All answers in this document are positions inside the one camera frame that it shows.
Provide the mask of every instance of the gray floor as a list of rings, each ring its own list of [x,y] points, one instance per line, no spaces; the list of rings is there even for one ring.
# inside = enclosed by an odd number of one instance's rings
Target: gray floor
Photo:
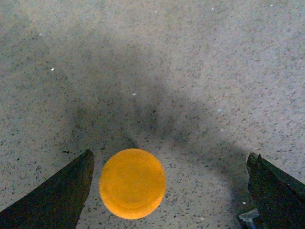
[[[0,210],[87,148],[78,229],[238,228],[250,151],[305,182],[303,1],[18,2],[0,3]],[[98,192],[105,161],[130,147],[167,176],[141,220]]]

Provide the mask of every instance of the concrete floor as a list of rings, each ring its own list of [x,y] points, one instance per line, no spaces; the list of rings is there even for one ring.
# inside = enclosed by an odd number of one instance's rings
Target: concrete floor
[[[253,208],[250,151],[305,182],[303,1],[15,2],[0,3],[0,210],[87,148],[78,229],[238,228]],[[105,162],[130,147],[167,176],[141,220],[112,215],[98,192]]]

